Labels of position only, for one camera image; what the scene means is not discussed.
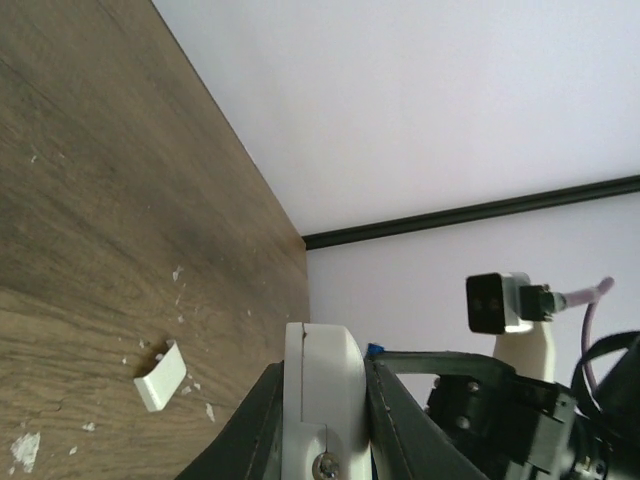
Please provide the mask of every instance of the wire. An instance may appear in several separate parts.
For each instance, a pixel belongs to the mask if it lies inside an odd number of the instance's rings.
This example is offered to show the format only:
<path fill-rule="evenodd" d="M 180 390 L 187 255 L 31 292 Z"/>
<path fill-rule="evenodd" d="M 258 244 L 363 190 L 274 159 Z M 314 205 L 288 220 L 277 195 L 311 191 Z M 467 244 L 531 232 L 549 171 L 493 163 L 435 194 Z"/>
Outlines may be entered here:
<path fill-rule="evenodd" d="M 582 355 L 584 356 L 589 347 L 591 346 L 591 326 L 593 324 L 593 318 L 595 317 L 596 307 L 598 306 L 598 302 L 600 298 L 605 295 L 611 288 L 613 287 L 615 281 L 611 277 L 605 277 L 599 284 L 593 289 L 585 289 L 579 290 L 577 292 L 573 292 L 571 294 L 565 295 L 565 297 L 569 297 L 567 299 L 568 306 L 579 305 L 580 303 L 571 304 L 574 301 L 584 300 L 585 298 L 589 298 L 589 304 L 587 305 L 587 310 L 584 314 L 584 319 L 582 321 L 582 334 L 580 338 L 580 350 Z M 589 390 L 591 393 L 595 392 L 596 387 L 598 386 L 598 382 L 596 381 L 596 377 L 593 374 L 593 368 L 591 367 L 591 362 L 586 362 L 584 364 L 584 374 L 587 379 L 587 383 L 589 384 Z"/>

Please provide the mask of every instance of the white backdrop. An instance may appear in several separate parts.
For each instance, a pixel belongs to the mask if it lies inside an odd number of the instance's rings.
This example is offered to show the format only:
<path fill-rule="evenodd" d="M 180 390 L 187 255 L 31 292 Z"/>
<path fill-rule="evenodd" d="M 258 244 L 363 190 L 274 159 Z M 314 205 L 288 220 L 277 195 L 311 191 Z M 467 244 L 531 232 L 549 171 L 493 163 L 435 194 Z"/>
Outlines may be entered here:
<path fill-rule="evenodd" d="M 361 348 L 491 354 L 493 337 L 467 329 L 465 278 L 522 271 L 558 291 L 616 286 L 598 306 L 592 338 L 640 330 L 640 194 L 445 227 L 309 253 L 312 321 L 346 325 Z M 554 322 L 556 379 L 580 355 L 583 309 Z M 596 373 L 610 362 L 596 363 Z M 430 384 L 408 380 L 424 401 Z"/>
<path fill-rule="evenodd" d="M 640 172 L 637 0 L 154 0 L 302 234 Z"/>

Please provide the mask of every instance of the white plastic part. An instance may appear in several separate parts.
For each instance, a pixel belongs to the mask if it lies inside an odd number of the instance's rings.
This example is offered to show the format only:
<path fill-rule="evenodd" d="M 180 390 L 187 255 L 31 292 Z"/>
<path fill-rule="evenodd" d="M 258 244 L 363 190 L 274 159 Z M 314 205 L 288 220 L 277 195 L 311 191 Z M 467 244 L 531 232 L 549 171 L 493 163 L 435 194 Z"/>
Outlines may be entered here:
<path fill-rule="evenodd" d="M 548 322 L 533 322 L 528 333 L 498 335 L 493 357 L 523 377 L 555 381 L 556 346 Z"/>
<path fill-rule="evenodd" d="M 167 343 L 170 346 L 169 351 L 164 354 L 156 368 L 144 377 L 133 380 L 144 406 L 150 412 L 160 411 L 169 403 L 187 374 L 187 366 L 184 364 L 178 344 Z"/>
<path fill-rule="evenodd" d="M 341 480 L 371 480 L 364 360 L 346 328 L 287 325 L 282 442 L 281 480 L 313 480 L 323 452 Z"/>

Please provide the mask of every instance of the white debris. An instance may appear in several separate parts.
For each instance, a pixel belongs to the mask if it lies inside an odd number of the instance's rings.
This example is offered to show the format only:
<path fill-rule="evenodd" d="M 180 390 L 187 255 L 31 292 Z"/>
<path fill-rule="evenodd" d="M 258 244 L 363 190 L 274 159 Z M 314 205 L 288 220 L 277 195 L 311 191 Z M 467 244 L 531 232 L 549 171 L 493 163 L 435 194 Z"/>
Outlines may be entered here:
<path fill-rule="evenodd" d="M 213 406 L 210 403 L 207 403 L 207 417 L 209 417 L 209 420 L 212 422 L 216 421 L 216 417 L 213 415 Z"/>
<path fill-rule="evenodd" d="M 40 448 L 40 432 L 27 433 L 13 442 L 11 453 L 16 462 L 21 463 L 26 473 L 33 472 L 36 456 Z"/>
<path fill-rule="evenodd" d="M 180 274 L 184 272 L 184 268 L 182 268 L 180 265 L 178 265 L 178 268 L 176 268 L 176 271 L 173 272 L 173 281 L 177 282 L 178 278 L 180 277 Z"/>

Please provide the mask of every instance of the brown wooden surface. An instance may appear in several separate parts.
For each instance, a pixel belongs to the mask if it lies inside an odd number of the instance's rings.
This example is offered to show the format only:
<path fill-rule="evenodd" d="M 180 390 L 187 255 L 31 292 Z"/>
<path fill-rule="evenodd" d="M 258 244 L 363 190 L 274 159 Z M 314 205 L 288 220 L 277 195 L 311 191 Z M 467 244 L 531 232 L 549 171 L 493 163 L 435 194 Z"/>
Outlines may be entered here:
<path fill-rule="evenodd" d="M 11 478 L 174 478 L 308 316 L 301 239 L 151 3 L 2 2 L 0 478 L 27 432 Z M 193 391 L 147 413 L 169 338 Z"/>

